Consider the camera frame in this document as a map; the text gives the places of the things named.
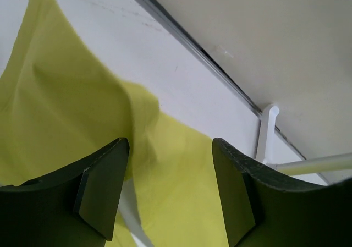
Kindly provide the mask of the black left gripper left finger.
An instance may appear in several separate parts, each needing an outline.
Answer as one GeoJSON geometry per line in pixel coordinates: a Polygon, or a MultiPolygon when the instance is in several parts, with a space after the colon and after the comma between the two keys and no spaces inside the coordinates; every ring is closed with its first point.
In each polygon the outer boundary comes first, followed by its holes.
{"type": "Polygon", "coordinates": [[[22,185],[1,187],[1,241],[112,241],[129,158],[118,138],[22,185]]]}

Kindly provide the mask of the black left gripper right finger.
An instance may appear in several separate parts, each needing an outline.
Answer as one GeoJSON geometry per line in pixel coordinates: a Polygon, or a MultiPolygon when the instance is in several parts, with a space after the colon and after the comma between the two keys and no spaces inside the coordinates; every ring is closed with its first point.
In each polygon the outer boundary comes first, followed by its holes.
{"type": "Polygon", "coordinates": [[[230,246],[351,246],[350,179],[295,179],[221,138],[212,155],[230,246]]]}

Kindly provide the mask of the yellow trousers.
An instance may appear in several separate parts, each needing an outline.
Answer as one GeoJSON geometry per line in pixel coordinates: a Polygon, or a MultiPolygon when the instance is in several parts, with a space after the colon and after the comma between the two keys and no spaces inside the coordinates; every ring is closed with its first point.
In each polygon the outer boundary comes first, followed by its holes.
{"type": "Polygon", "coordinates": [[[227,246],[211,139],[114,76],[56,0],[29,0],[1,75],[1,183],[21,184],[116,138],[130,145],[141,225],[154,246],[227,246]]]}

